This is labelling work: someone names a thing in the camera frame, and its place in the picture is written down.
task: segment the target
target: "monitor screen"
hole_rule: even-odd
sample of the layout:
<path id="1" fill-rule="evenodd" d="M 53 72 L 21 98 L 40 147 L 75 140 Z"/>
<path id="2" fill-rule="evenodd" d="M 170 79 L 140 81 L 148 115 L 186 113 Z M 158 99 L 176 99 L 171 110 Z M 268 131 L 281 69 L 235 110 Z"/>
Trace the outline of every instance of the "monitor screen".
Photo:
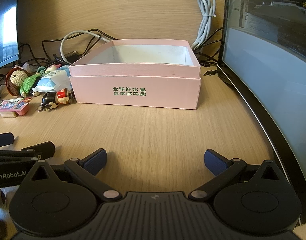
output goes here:
<path id="1" fill-rule="evenodd" d="M 0 67 L 18 60 L 17 0 L 0 0 Z"/>
<path id="2" fill-rule="evenodd" d="M 306 180 L 306 0 L 228 0 L 223 62 L 285 137 Z"/>

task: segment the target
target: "black clamp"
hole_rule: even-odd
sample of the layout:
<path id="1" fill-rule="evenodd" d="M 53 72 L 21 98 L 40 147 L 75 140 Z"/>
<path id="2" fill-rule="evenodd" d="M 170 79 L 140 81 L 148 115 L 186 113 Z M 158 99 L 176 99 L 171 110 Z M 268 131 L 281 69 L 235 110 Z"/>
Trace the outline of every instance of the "black clamp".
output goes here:
<path id="1" fill-rule="evenodd" d="M 0 134 L 0 147 L 13 142 L 12 133 Z M 38 160 L 50 158 L 54 152 L 52 142 L 40 143 L 20 151 L 0 150 L 0 188 L 19 185 Z"/>
<path id="2" fill-rule="evenodd" d="M 183 192 L 127 192 L 94 176 L 107 162 L 98 149 L 63 165 L 37 161 L 10 203 L 19 233 L 33 239 L 295 240 L 301 203 L 271 160 L 247 165 L 209 149 L 204 163 L 216 176 Z"/>

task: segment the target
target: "blue gripper pad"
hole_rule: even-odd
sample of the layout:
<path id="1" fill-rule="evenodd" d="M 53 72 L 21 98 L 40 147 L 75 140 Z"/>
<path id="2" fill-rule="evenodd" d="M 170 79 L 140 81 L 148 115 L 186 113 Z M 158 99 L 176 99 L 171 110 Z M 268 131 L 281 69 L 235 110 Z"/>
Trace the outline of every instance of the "blue gripper pad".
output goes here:
<path id="1" fill-rule="evenodd" d="M 225 171 L 232 165 L 232 161 L 212 149 L 207 149 L 204 154 L 204 164 L 215 176 Z"/>
<path id="2" fill-rule="evenodd" d="M 91 173 L 93 176 L 98 174 L 100 170 L 102 170 L 107 161 L 106 150 L 100 148 L 95 152 L 91 153 L 84 159 L 80 160 L 78 164 Z"/>

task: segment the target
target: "metal rivet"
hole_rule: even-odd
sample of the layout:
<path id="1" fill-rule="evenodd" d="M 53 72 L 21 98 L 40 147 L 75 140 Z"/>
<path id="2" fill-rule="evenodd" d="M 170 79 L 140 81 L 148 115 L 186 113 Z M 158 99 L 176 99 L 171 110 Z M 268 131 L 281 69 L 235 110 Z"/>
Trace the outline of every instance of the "metal rivet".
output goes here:
<path id="1" fill-rule="evenodd" d="M 207 196 L 207 193 L 203 190 L 194 190 L 191 192 L 191 196 L 194 198 L 204 198 Z"/>
<path id="2" fill-rule="evenodd" d="M 119 192 L 116 190 L 107 190 L 106 192 L 103 193 L 103 196 L 106 198 L 116 198 L 120 195 Z"/>

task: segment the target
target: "keychain figure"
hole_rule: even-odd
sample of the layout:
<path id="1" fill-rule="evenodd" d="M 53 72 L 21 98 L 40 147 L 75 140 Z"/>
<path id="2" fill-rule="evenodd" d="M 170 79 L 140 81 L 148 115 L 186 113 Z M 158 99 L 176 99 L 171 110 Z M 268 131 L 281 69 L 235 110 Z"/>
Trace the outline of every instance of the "keychain figure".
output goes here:
<path id="1" fill-rule="evenodd" d="M 38 112 L 50 110 L 58 107 L 59 104 L 75 103 L 75 96 L 73 90 L 68 92 L 67 88 L 58 92 L 47 92 L 42 98 L 42 104 L 37 109 Z"/>

